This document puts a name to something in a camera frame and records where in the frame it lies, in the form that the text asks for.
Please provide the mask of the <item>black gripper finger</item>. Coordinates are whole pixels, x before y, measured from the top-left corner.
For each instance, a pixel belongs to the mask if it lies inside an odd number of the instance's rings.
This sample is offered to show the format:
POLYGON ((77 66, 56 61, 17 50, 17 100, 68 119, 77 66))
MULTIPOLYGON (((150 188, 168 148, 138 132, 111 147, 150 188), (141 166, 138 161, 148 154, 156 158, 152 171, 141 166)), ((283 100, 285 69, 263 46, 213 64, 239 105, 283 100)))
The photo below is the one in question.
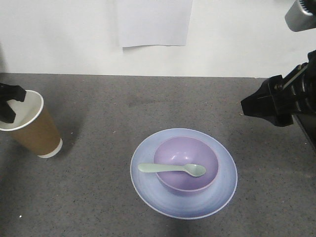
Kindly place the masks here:
POLYGON ((5 123, 14 123, 15 112, 6 101, 0 102, 0 120, 5 123))
POLYGON ((6 102, 9 100, 15 100, 24 102, 26 97, 26 90, 19 85, 0 84, 0 101, 6 102))
POLYGON ((261 118, 275 126, 285 127, 293 124, 290 113, 290 97, 282 91, 281 75, 266 79, 260 88, 241 101, 243 114, 261 118))

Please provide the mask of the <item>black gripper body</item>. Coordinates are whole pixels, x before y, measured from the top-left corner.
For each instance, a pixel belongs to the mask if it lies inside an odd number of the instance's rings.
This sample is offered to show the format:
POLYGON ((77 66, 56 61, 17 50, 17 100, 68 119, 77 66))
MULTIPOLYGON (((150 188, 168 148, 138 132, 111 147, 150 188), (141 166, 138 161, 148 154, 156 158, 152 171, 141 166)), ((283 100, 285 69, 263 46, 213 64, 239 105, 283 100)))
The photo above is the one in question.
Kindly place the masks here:
POLYGON ((316 113, 316 52, 308 53, 308 62, 297 65, 285 78, 285 112, 316 113))

